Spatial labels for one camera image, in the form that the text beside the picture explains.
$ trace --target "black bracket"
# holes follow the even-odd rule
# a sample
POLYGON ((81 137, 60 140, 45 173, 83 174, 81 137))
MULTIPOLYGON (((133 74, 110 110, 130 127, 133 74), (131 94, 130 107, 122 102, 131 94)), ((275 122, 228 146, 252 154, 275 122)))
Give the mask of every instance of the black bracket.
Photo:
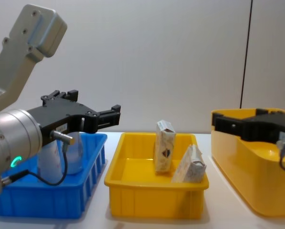
POLYGON ((43 146, 53 141, 50 138, 52 130, 64 134, 70 132, 96 133, 98 129, 119 124, 120 105, 110 110, 96 112, 77 102, 78 91, 67 93, 54 91, 41 97, 42 106, 27 112, 37 121, 43 136, 43 146))
POLYGON ((213 113, 214 130, 241 137, 249 142, 276 143, 285 138, 285 113, 256 109, 255 116, 237 119, 213 113))

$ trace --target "white object in bin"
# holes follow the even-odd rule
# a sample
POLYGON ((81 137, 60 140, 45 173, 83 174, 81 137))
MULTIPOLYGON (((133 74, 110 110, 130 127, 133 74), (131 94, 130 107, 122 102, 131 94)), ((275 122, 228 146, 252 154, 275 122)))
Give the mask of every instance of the white object in bin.
POLYGON ((203 180, 206 165, 202 153, 196 145, 189 146, 177 167, 172 183, 200 183, 203 180))
POLYGON ((68 146, 66 158, 68 163, 67 174, 76 174, 82 170, 83 147, 80 132, 67 134, 75 139, 75 144, 68 146))
POLYGON ((170 171, 175 135, 171 123, 164 120, 157 122, 153 157, 156 173, 170 171))
POLYGON ((38 175, 50 183, 56 183, 62 178, 57 141, 43 146, 38 152, 38 175))

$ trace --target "white wall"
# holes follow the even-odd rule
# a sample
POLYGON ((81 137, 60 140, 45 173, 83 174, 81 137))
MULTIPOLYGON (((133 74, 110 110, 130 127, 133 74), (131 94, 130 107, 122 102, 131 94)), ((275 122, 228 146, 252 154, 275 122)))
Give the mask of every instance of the white wall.
POLYGON ((110 130, 166 119, 196 133, 209 132, 211 110, 239 107, 250 0, 0 0, 0 44, 26 3, 55 9, 68 30, 12 107, 77 89, 92 109, 122 105, 110 130))
POLYGON ((285 109, 285 0, 254 0, 243 107, 285 109))

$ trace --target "small box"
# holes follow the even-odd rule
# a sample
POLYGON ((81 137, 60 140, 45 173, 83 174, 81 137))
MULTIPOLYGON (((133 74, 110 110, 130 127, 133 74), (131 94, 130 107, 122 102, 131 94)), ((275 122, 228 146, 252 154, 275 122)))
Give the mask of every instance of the small box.
POLYGON ((203 180, 206 165, 202 153, 196 145, 189 146, 177 167, 172 183, 200 183, 203 180))
POLYGON ((157 122, 153 157, 156 173, 170 171, 175 134, 171 123, 164 120, 157 122))

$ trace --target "yellow tray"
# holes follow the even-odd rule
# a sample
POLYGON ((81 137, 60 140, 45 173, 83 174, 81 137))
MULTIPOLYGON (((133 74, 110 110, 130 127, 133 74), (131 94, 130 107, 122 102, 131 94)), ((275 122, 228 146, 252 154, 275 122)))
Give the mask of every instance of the yellow tray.
MULTIPOLYGON (((216 110, 227 117, 248 118, 256 109, 216 110)), ((220 170, 251 209, 263 216, 285 216, 285 171, 275 144, 246 142, 240 137, 211 132, 212 156, 220 170)))
POLYGON ((110 188, 113 216, 198 219, 203 212, 205 174, 200 184, 171 183, 172 175, 189 145, 191 134, 176 134, 171 173, 156 175, 154 133, 122 134, 104 183, 110 188))

